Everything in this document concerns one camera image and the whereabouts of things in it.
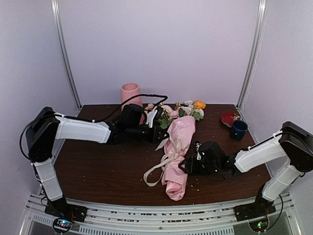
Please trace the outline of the cream ribbon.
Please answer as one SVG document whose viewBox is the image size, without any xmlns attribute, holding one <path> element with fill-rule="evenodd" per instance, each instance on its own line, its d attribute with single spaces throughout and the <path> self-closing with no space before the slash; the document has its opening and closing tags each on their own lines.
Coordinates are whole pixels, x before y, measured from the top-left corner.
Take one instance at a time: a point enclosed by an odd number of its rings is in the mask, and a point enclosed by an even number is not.
<svg viewBox="0 0 313 235">
<path fill-rule="evenodd" d="M 147 170 L 143 174 L 143 181 L 145 184 L 149 187 L 154 187 L 156 186 L 161 180 L 162 177 L 165 173 L 165 169 L 167 165 L 178 162 L 178 160 L 181 159 L 181 154 L 182 154 L 182 141 L 180 139 L 173 140 L 171 138 L 167 138 L 165 140 L 162 140 L 161 143 L 157 146 L 155 151 L 160 150 L 161 148 L 164 148 L 164 154 L 161 157 L 161 160 L 158 164 L 155 166 L 151 167 L 149 170 Z M 161 169 L 161 173 L 159 175 L 159 178 L 155 182 L 148 182 L 148 177 L 156 170 L 156 169 Z"/>
</svg>

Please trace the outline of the pink wrapping paper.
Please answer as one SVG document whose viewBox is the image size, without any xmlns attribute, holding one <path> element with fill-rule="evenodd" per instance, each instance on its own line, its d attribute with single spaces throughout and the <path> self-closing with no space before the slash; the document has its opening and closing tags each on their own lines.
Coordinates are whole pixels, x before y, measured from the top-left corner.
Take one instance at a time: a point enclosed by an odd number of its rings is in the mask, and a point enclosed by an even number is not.
<svg viewBox="0 0 313 235">
<path fill-rule="evenodd" d="M 166 186 L 165 192 L 173 201 L 181 200 L 185 194 L 187 174 L 179 168 L 179 164 L 190 147 L 196 130 L 195 122 L 192 116 L 180 117 L 175 119 L 167 130 L 169 139 L 163 147 L 162 160 L 166 163 L 162 169 L 161 184 Z"/>
</svg>

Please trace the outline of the artificial flower bouquet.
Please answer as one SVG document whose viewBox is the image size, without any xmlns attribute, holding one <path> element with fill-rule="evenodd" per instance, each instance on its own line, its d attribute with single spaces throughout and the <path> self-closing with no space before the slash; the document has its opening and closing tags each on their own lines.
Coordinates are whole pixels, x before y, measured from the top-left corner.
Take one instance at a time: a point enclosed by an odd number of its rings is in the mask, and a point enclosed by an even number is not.
<svg viewBox="0 0 313 235">
<path fill-rule="evenodd" d="M 171 123 L 178 118 L 191 116 L 196 121 L 204 118 L 204 109 L 206 104 L 200 100 L 187 100 L 183 103 L 176 102 L 175 105 L 166 105 L 163 102 L 158 104 L 158 107 L 163 109 L 160 117 L 156 119 L 162 129 L 168 129 Z"/>
</svg>

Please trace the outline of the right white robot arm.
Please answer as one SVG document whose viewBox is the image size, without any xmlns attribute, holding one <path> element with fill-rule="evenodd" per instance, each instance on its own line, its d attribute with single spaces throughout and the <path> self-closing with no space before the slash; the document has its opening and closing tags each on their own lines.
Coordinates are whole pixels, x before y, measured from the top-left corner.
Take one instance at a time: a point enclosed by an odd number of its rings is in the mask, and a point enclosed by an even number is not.
<svg viewBox="0 0 313 235">
<path fill-rule="evenodd" d="M 281 130 L 268 139 L 231 155 L 226 155 L 214 141 L 195 141 L 193 148 L 196 156 L 185 157 L 178 165 L 188 175 L 219 174 L 230 178 L 272 160 L 287 159 L 277 175 L 261 186 L 253 203 L 235 208 L 239 213 L 251 212 L 255 216 L 266 213 L 287 187 L 313 169 L 313 136 L 291 121 L 283 123 Z"/>
</svg>

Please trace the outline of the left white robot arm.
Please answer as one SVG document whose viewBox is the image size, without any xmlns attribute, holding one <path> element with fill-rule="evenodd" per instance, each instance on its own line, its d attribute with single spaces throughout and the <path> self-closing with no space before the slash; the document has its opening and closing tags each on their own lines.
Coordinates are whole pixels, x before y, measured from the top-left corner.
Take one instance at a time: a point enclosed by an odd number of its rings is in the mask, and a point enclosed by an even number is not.
<svg viewBox="0 0 313 235">
<path fill-rule="evenodd" d="M 48 200 L 48 207 L 59 217 L 66 217 L 73 211 L 68 204 L 52 163 L 52 149 L 55 140 L 92 141 L 101 144 L 120 144 L 137 140 L 160 143 L 169 138 L 166 130 L 154 124 L 163 112 L 156 107 L 146 114 L 137 104 L 127 104 L 116 122 L 86 120 L 65 116 L 43 108 L 36 118 L 22 130 L 28 152 L 23 152 L 35 169 Z"/>
</svg>

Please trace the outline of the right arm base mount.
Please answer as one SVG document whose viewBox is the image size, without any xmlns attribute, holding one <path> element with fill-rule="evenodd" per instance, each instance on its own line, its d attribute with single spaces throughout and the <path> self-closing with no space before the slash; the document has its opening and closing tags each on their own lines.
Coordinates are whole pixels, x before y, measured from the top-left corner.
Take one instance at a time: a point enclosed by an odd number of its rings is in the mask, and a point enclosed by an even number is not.
<svg viewBox="0 0 313 235">
<path fill-rule="evenodd" d="M 249 203 L 234 207 L 234 214 L 236 220 L 247 221 L 249 227 L 253 232 L 264 233 L 270 228 L 268 216 L 275 213 L 275 206 L 266 207 L 264 205 L 257 205 L 257 203 Z"/>
</svg>

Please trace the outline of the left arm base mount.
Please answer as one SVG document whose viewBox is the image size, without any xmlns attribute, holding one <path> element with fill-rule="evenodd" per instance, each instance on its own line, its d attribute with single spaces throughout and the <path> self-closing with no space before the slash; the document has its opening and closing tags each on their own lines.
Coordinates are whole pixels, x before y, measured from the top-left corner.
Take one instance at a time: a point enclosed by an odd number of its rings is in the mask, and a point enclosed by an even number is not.
<svg viewBox="0 0 313 235">
<path fill-rule="evenodd" d="M 87 208 L 83 206 L 68 204 L 65 211 L 60 212 L 52 205 L 45 207 L 45 213 L 54 216 L 52 228 L 57 234 L 69 232 L 79 222 L 84 222 L 87 215 Z"/>
</svg>

